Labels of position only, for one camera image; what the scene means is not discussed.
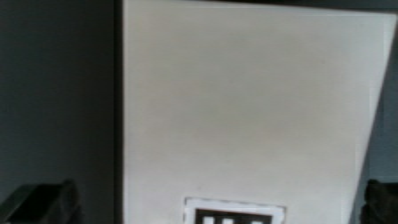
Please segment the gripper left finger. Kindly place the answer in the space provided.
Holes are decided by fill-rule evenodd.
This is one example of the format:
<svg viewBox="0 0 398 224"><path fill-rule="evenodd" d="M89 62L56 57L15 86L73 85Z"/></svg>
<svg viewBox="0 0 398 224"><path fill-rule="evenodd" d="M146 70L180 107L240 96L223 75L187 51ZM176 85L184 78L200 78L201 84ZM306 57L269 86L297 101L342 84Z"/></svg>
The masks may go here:
<svg viewBox="0 0 398 224"><path fill-rule="evenodd" d="M25 184L0 203L0 224L84 224L77 183Z"/></svg>

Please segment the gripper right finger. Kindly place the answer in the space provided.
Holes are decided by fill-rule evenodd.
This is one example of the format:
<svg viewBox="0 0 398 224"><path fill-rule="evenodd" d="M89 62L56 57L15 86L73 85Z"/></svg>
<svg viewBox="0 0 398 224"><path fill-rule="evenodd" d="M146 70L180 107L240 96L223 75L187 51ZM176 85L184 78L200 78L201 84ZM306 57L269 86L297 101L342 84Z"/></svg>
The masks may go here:
<svg viewBox="0 0 398 224"><path fill-rule="evenodd" d="M368 181L363 224L398 224L398 183Z"/></svg>

